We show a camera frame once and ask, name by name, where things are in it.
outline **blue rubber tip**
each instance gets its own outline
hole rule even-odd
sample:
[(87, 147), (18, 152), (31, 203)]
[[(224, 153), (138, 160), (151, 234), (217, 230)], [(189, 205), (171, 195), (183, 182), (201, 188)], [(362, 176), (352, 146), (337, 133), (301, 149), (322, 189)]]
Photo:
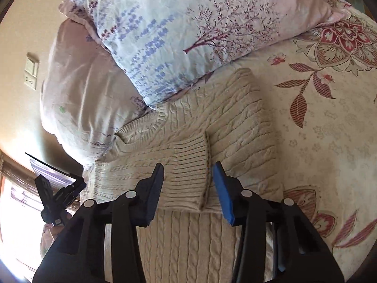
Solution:
[(235, 218), (233, 214), (233, 204), (231, 197), (228, 193), (227, 187), (225, 185), (226, 174), (221, 164), (217, 163), (213, 166), (213, 181), (217, 190), (217, 195), (219, 196), (220, 205), (222, 209), (222, 214), (224, 218), (231, 224), (234, 224)]

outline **small pink flower print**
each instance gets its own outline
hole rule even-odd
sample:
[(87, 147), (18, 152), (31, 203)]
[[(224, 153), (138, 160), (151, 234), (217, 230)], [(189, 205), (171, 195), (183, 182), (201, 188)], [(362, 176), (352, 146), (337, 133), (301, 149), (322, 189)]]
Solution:
[(273, 55), (268, 59), (268, 62), (273, 65), (279, 65), (281, 62), (285, 62), (286, 55), (283, 53), (278, 53), (277, 55)]
[(329, 75), (329, 74), (322, 75), (322, 78), (321, 78), (322, 84), (330, 84), (330, 83), (333, 83), (333, 82), (335, 82), (335, 81), (334, 81), (334, 79), (332, 78), (331, 75)]

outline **wall socket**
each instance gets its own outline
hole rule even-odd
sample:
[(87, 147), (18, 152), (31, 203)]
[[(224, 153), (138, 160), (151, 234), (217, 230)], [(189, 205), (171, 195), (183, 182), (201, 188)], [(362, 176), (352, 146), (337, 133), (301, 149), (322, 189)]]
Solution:
[(28, 85), (33, 90), (37, 90), (37, 78), (32, 76), (30, 73), (24, 72), (25, 84)]

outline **pillow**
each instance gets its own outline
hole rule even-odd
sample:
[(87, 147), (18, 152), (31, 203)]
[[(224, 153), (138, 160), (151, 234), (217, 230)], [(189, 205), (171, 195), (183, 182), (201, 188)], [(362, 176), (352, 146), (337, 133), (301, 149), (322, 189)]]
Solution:
[(323, 0), (64, 0), (153, 107), (253, 50), (344, 17)]
[(111, 55), (81, 24), (63, 22), (52, 45), (40, 96), (41, 121), (64, 150), (88, 169), (114, 133), (146, 105)]

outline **beige cable-knit sweater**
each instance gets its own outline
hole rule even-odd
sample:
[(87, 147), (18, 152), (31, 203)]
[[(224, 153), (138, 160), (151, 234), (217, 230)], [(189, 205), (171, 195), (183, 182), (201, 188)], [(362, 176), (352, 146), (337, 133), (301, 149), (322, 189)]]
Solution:
[(86, 197), (113, 200), (162, 163), (159, 209), (151, 226), (138, 230), (147, 281), (229, 282), (239, 231), (218, 214), (210, 168), (221, 161), (245, 188), (280, 200), (275, 148), (254, 77), (239, 69), (120, 129), (96, 162)]

